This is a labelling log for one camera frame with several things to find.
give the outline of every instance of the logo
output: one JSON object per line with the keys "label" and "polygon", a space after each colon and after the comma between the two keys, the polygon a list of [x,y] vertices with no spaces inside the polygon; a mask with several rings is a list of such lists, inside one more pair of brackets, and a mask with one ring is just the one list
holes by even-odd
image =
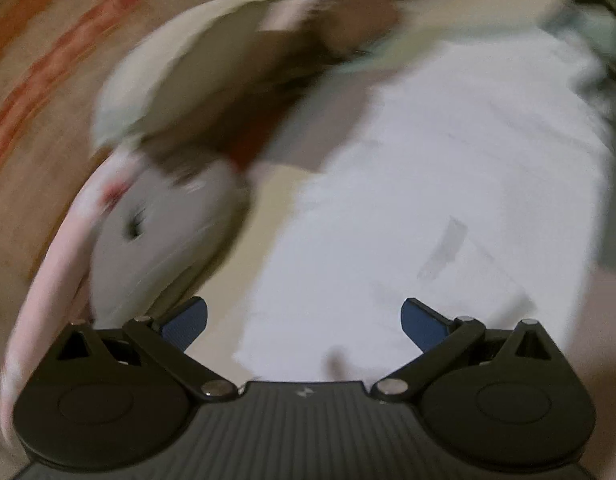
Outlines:
{"label": "logo", "polygon": [[295,392],[299,397],[302,397],[303,399],[307,399],[310,396],[314,395],[314,390],[310,389],[307,386],[304,386],[302,389],[297,390]]}

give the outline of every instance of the white paper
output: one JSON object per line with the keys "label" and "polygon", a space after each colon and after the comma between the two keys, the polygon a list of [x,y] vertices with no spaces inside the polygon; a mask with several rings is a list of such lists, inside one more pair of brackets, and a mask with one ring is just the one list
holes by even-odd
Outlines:
{"label": "white paper", "polygon": [[[536,317],[563,346],[608,185],[608,131],[571,90],[591,70],[533,30],[445,44],[377,89],[299,194],[236,359],[267,380],[372,383],[420,353],[400,326],[409,297],[493,328]],[[453,225],[464,238],[431,272]]]}

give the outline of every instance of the ribbed black surface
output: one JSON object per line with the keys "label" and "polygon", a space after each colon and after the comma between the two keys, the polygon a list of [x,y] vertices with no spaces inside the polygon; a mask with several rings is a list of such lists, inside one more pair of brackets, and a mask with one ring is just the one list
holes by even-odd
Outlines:
{"label": "ribbed black surface", "polygon": [[[85,474],[33,464],[18,478]],[[408,406],[370,399],[360,383],[251,383],[238,400],[203,407],[171,447],[138,465],[88,480],[492,480],[437,446]],[[590,480],[578,466],[527,476]]]}

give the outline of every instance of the white cloth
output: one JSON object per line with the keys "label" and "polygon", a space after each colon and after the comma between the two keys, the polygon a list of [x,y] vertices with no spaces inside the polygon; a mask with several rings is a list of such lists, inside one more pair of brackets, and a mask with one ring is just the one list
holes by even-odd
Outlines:
{"label": "white cloth", "polygon": [[608,130],[572,90],[599,70],[531,30],[445,43],[375,92],[300,192],[248,298],[235,358],[279,381],[372,383],[420,351],[403,301],[563,346],[604,207]]}

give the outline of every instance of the pink bunny ear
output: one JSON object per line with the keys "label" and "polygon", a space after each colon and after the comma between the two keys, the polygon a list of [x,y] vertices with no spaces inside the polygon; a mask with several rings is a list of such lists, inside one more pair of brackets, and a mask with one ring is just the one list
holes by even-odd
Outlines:
{"label": "pink bunny ear", "polygon": [[12,411],[25,383],[63,327],[90,317],[88,278],[97,226],[140,167],[138,155],[118,150],[91,175],[30,286],[1,370],[0,428],[9,445],[14,442]]}

